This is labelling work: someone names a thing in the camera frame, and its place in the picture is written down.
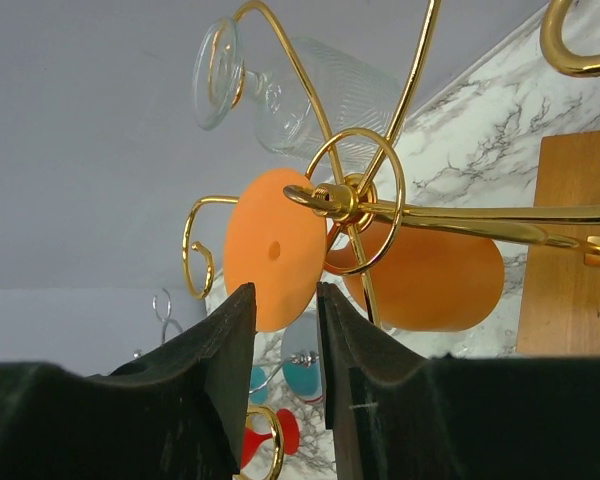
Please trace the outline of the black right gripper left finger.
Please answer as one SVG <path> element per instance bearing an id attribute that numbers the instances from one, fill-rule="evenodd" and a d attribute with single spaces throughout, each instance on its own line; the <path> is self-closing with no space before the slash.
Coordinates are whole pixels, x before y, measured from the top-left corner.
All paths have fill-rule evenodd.
<path id="1" fill-rule="evenodd" d="M 256 289 L 109 375 L 0 363 L 0 479 L 229 479 L 241 466 Z"/>

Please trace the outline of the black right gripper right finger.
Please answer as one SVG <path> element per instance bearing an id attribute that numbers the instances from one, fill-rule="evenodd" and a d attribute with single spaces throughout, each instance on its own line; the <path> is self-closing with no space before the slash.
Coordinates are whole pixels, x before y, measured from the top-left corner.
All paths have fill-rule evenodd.
<path id="1" fill-rule="evenodd" d="M 341 479 L 600 479 L 600 358 L 427 359 L 317 287 Z"/>

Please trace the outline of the blue plastic wine glass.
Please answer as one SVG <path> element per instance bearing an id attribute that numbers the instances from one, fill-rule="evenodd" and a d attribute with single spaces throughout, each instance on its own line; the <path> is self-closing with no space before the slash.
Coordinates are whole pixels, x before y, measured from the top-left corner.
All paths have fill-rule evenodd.
<path id="1" fill-rule="evenodd" d="M 254 365 L 251 369 L 249 386 L 250 400 L 263 404 L 273 389 L 273 382 L 281 374 L 291 393 L 305 403 L 316 403 L 322 399 L 320 365 L 312 363 L 302 366 L 286 362 L 269 366 Z"/>

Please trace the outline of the orange plastic wine glass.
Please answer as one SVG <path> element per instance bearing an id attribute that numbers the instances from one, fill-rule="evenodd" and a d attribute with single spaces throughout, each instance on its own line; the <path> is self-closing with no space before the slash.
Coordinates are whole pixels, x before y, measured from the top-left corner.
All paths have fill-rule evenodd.
<path id="1" fill-rule="evenodd" d="M 307 308 L 324 265 L 350 266 L 350 246 L 326 248 L 326 220 L 287 199 L 287 185 L 309 186 L 300 172 L 279 168 L 257 177 L 231 215 L 224 247 L 228 293 L 252 283 L 256 329 L 289 326 Z M 504 287 L 504 261 L 487 238 L 400 229 L 372 268 L 380 321 L 411 331 L 451 332 L 483 321 Z"/>

